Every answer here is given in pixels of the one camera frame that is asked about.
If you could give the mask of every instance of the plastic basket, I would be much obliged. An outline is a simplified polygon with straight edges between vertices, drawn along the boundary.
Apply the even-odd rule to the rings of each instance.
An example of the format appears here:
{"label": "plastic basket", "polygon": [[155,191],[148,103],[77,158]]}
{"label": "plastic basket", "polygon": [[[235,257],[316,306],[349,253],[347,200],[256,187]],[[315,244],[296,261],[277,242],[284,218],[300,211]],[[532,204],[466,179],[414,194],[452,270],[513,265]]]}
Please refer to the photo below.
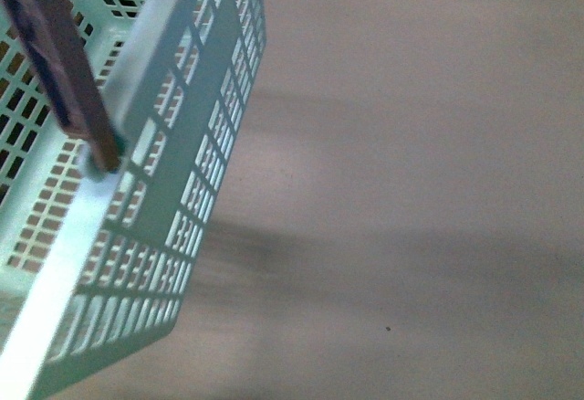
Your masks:
{"label": "plastic basket", "polygon": [[168,334],[266,44],[262,0],[70,0],[126,141],[95,181],[0,15],[0,398]]}

